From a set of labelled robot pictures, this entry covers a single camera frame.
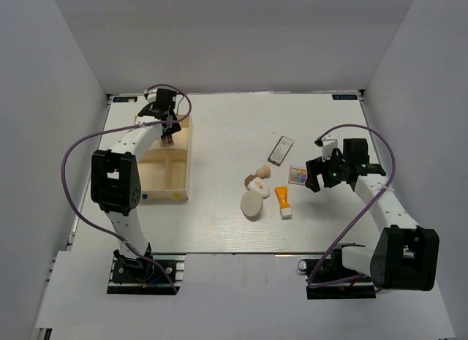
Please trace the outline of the small colourful eyeshadow palette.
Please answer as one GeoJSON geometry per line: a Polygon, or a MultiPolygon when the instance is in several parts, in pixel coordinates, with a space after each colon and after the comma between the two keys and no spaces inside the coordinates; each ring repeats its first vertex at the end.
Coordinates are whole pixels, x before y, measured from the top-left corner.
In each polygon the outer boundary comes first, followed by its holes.
{"type": "Polygon", "coordinates": [[[307,170],[305,167],[290,166],[288,171],[288,183],[304,186],[307,179],[307,170]]]}

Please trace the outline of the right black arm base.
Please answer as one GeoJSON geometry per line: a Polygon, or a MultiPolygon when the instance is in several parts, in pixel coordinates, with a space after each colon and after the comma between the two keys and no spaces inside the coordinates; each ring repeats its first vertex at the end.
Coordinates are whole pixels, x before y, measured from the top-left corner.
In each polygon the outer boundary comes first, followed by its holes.
{"type": "MultiPolygon", "coordinates": [[[[326,259],[315,275],[312,284],[323,284],[356,276],[355,271],[339,267],[337,262],[326,259]]],[[[324,287],[306,287],[308,300],[360,300],[376,298],[377,289],[369,277],[354,278],[324,287]]]]}

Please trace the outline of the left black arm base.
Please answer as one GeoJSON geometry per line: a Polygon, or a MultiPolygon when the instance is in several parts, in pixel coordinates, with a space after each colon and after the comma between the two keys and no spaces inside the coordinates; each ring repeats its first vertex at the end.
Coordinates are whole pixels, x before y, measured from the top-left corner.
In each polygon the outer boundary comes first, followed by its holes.
{"type": "Polygon", "coordinates": [[[153,254],[152,257],[165,270],[177,291],[175,292],[164,273],[155,265],[122,256],[114,257],[107,283],[110,295],[176,295],[184,276],[186,255],[153,254]]]}

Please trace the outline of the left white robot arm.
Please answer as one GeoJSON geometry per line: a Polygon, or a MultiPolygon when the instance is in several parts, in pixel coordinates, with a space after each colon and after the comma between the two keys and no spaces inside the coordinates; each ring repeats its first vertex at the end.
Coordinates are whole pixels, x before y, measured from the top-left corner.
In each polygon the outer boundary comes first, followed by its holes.
{"type": "Polygon", "coordinates": [[[122,238],[115,258],[139,282],[152,278],[155,264],[136,211],[142,197],[138,164],[155,141],[181,131],[175,113],[179,93],[171,88],[158,88],[154,93],[155,99],[137,115],[143,125],[128,131],[108,150],[95,151],[91,158],[91,199],[122,238]]]}

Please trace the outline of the gold eyeshadow palette white label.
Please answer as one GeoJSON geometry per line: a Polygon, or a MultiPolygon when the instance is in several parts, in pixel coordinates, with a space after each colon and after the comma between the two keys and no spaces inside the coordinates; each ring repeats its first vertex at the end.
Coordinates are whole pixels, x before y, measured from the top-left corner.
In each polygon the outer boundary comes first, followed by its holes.
{"type": "Polygon", "coordinates": [[[276,143],[273,150],[269,154],[268,162],[270,162],[273,165],[280,166],[284,161],[284,158],[292,148],[293,144],[294,140],[285,136],[281,136],[279,141],[276,143]]]}

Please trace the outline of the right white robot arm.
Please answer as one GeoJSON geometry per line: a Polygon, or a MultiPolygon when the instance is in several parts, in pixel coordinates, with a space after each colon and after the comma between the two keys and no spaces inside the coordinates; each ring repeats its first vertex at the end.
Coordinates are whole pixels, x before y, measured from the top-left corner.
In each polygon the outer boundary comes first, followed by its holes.
{"type": "Polygon", "coordinates": [[[306,162],[306,187],[318,192],[348,184],[363,201],[379,230],[371,249],[358,243],[337,242],[317,262],[307,262],[312,289],[369,278],[379,290],[430,291],[436,279],[439,236],[421,227],[390,190],[390,175],[369,161],[364,138],[348,138],[339,146],[330,135],[317,140],[322,154],[306,162]]]}

